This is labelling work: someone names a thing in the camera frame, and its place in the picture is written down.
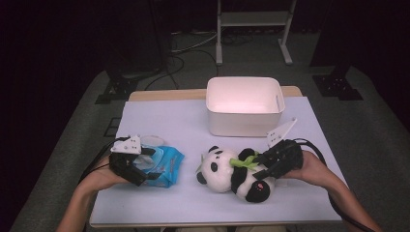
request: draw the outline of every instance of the black cable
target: black cable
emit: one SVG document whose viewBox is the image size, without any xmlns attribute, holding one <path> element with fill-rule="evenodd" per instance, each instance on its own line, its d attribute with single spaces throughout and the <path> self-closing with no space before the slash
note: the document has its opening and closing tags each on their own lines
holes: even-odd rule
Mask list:
<svg viewBox="0 0 410 232">
<path fill-rule="evenodd" d="M 309 146 L 311 149 L 313 149 L 313 151 L 316 153 L 316 155 L 319 157 L 319 159 L 323 162 L 323 164 L 325 164 L 325 166 L 327 166 L 326 162 L 325 162 L 325 158 L 323 157 L 322 153 L 319 151 L 319 149 L 317 149 L 317 147 L 315 147 L 311 142 L 309 142 L 306 139 L 303 138 L 296 138 L 294 139 L 296 140 L 303 140 L 305 141 L 305 143 L 299 143 L 299 145 L 306 145 Z M 335 212 L 341 216 L 341 218 L 343 218 L 344 220 L 346 220 L 347 222 L 353 224 L 354 226 L 356 226 L 357 228 L 366 231 L 366 232 L 374 232 L 374 230 L 368 228 L 367 226 L 359 223 L 358 221 L 354 220 L 353 218 L 351 218 L 350 216 L 348 216 L 346 213 L 344 213 L 341 208 L 336 204 L 335 200 L 332 198 L 332 196 L 328 193 L 329 196 L 329 201 L 331 202 L 332 207 L 334 208 Z"/>
<path fill-rule="evenodd" d="M 177 73 L 177 72 L 179 72 L 181 69 L 183 69 L 185 62 L 184 62 L 183 59 L 181 59 L 181 58 L 179 58 L 179 57 L 176 57 L 176 56 L 171 56 L 171 57 L 180 60 L 180 61 L 182 62 L 181 67 L 178 68 L 178 70 L 176 70 L 176 71 L 174 71 L 174 72 L 169 72 L 169 71 L 167 71 L 167 74 L 155 78 L 154 80 L 152 80 L 152 81 L 144 88 L 144 91 L 148 90 L 148 88 L 149 88 L 152 84 L 154 84 L 156 81 L 158 81 L 158 80 L 160 80 L 160 79 L 162 79 L 162 78 L 164 78 L 164 77 L 167 77 L 167 76 L 171 76 L 171 79 L 172 79 L 172 81 L 174 82 L 175 88 L 176 88 L 176 89 L 179 88 L 178 83 L 175 81 L 175 79 L 174 79 L 174 77 L 173 77 L 172 75 L 175 74 L 175 73 Z"/>
<path fill-rule="evenodd" d="M 247 44 L 247 43 L 250 43 L 250 42 L 253 41 L 253 36 L 252 35 L 249 35 L 248 37 L 249 37 L 249 39 L 247 40 L 246 36 L 237 36 L 237 35 L 235 35 L 235 36 L 225 36 L 225 35 L 223 35 L 221 43 L 225 46 L 240 46 L 240 45 Z"/>
<path fill-rule="evenodd" d="M 214 34 L 214 35 L 215 35 L 216 32 L 215 32 L 214 30 L 204 31 L 204 32 L 200 32 L 200 31 L 198 31 L 198 32 L 190 31 L 190 32 L 188 32 L 188 34 L 189 34 L 189 35 L 192 35 L 192 36 L 196 36 L 196 37 L 208 38 L 208 37 L 209 37 L 208 34 Z"/>
<path fill-rule="evenodd" d="M 155 35 L 156 35 L 156 43 L 157 43 L 157 46 L 158 46 L 158 49 L 159 49 L 159 51 L 160 51 L 160 54 L 162 54 L 162 59 L 161 59 L 161 66 L 162 67 L 165 67 L 165 69 L 166 69 L 166 72 L 168 73 L 168 66 L 166 65 L 166 59 L 167 59 L 167 57 L 165 56 L 165 54 L 167 53 L 166 52 L 166 49 L 165 49 L 165 47 L 163 47 L 162 46 L 162 44 L 161 44 L 161 42 L 160 42 L 160 38 L 159 38 L 159 36 L 160 36 L 160 32 L 159 32 L 159 28 L 161 27 L 160 26 L 160 23 L 159 23 L 159 18 L 160 18 L 160 16 L 158 15 L 158 9 L 157 9 L 157 5 L 156 5 L 156 1 L 155 0 L 148 0 L 148 4 L 149 4 L 149 7 L 150 7 L 150 10 L 151 10 L 151 14 L 152 14 L 152 18 L 153 18 L 153 23 L 154 23 L 154 31 L 155 31 Z"/>
<path fill-rule="evenodd" d="M 215 34 L 215 35 L 213 35 L 212 37 L 210 37 L 210 38 L 208 38 L 208 39 L 206 39 L 206 40 L 204 40 L 204 41 L 201 41 L 201 42 L 199 42 L 199 43 L 196 43 L 196 44 L 194 44 L 194 45 L 191 45 L 191 46 L 188 46 L 188 47 L 185 47 L 185 48 L 182 48 L 182 49 L 173 49 L 173 50 L 171 50 L 171 53 L 181 53 L 181 52 L 184 52 L 184 51 L 188 51 L 188 50 L 190 50 L 190 49 L 193 49 L 193 48 L 196 48 L 196 47 L 199 47 L 199 46 L 202 46 L 202 45 L 204 45 L 204 44 L 208 44 L 209 42 L 211 42 L 214 38 L 216 38 L 217 37 L 217 34 Z"/>
<path fill-rule="evenodd" d="M 188 52 L 202 52 L 202 53 L 207 54 L 214 61 L 215 68 L 217 69 L 217 74 L 215 76 L 218 76 L 220 74 L 220 69 L 217 66 L 217 61 L 215 60 L 214 56 L 211 53 L 209 53 L 208 51 L 204 51 L 204 50 L 187 50 L 187 51 L 178 53 L 178 55 L 188 53 Z"/>
<path fill-rule="evenodd" d="M 101 165 L 101 166 L 98 166 L 98 167 L 92 169 L 88 174 L 92 173 L 93 171 L 97 171 L 98 169 L 103 168 L 103 167 L 105 167 L 105 166 L 109 166 L 109 163 L 106 163 L 106 164 L 104 164 L 104 165 Z"/>
<path fill-rule="evenodd" d="M 113 141 L 109 142 L 108 144 L 104 145 L 102 147 L 102 149 L 97 153 L 96 157 L 93 159 L 93 161 L 91 161 L 91 163 L 87 166 L 87 168 L 85 168 L 85 170 L 82 172 L 81 177 L 78 180 L 78 183 L 80 183 L 82 180 L 84 180 L 84 178 L 90 174 L 90 172 L 92 172 L 92 170 L 95 168 L 97 162 L 100 161 L 100 159 L 102 158 L 103 154 L 106 152 L 106 150 L 108 150 L 108 148 L 115 143 L 116 141 L 125 141 L 129 139 L 129 137 L 118 137 L 116 139 L 114 139 Z"/>
<path fill-rule="evenodd" d="M 152 76 L 155 76 L 155 75 L 161 73 L 162 70 L 163 70 L 163 68 L 159 68 L 159 69 L 156 69 L 156 70 L 154 70 L 150 73 L 147 73 L 147 74 L 137 74 L 137 75 L 133 75 L 131 77 L 123 76 L 123 74 L 126 74 L 126 73 L 122 72 L 121 76 L 127 81 L 130 81 L 130 82 L 135 81 L 136 83 L 138 83 L 141 79 L 146 79 L 146 78 L 149 78 L 149 77 L 152 77 Z"/>
</svg>

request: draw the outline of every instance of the metal shelf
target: metal shelf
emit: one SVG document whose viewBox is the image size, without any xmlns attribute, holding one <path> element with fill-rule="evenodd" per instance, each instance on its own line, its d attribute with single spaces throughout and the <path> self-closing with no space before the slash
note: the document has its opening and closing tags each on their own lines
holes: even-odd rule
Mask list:
<svg viewBox="0 0 410 232">
<path fill-rule="evenodd" d="M 221 26 L 284 26 L 289 12 L 221 13 Z"/>
<path fill-rule="evenodd" d="M 237 27 L 237 26 L 284 26 L 284 32 L 281 39 L 278 39 L 278 45 L 282 52 L 283 59 L 286 65 L 292 65 L 293 61 L 287 50 L 286 41 L 289 34 L 290 24 L 292 23 L 293 12 L 295 10 L 297 0 L 292 0 L 289 11 L 280 12 L 239 12 L 239 13 L 223 13 L 221 11 L 220 2 L 218 0 L 218 26 L 217 26 L 217 44 L 216 56 L 217 65 L 222 65 L 222 43 L 221 43 L 221 27 Z"/>
</svg>

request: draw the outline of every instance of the wooden table frame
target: wooden table frame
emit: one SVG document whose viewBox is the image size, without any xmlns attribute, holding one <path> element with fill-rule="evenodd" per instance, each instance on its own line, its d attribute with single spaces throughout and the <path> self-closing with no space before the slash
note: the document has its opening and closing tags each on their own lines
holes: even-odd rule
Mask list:
<svg viewBox="0 0 410 232">
<path fill-rule="evenodd" d="M 296 86 L 281 86 L 280 88 L 284 97 L 303 96 L 301 90 Z M 163 100 L 204 100 L 205 98 L 206 89 L 136 91 L 130 94 L 129 102 Z"/>
</svg>

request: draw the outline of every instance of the white table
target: white table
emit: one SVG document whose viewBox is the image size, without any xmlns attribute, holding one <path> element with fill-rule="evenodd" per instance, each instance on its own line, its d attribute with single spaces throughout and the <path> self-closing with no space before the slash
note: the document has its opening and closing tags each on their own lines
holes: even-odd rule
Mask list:
<svg viewBox="0 0 410 232">
<path fill-rule="evenodd" d="M 328 166 L 344 178 L 305 97 L 286 97 L 279 123 L 298 118 L 286 138 L 302 137 L 315 144 Z M 167 227 L 261 225 L 335 222 L 327 192 L 298 180 L 278 180 L 271 197 L 260 204 L 241 201 L 232 192 L 214 193 L 196 181 L 201 154 L 213 145 L 240 152 L 267 150 L 265 138 L 218 137 L 207 129 L 205 101 L 128 101 L 117 136 L 157 135 L 185 155 L 179 179 L 171 188 L 117 185 L 99 192 L 90 224 L 94 227 Z"/>
</svg>

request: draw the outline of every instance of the white storage container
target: white storage container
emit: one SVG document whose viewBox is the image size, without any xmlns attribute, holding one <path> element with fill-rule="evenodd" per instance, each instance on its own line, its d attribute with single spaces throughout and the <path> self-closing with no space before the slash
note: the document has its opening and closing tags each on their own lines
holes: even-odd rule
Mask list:
<svg viewBox="0 0 410 232">
<path fill-rule="evenodd" d="M 279 83 L 271 77 L 224 76 L 208 81 L 209 131 L 219 136 L 266 136 L 284 110 Z"/>
</svg>

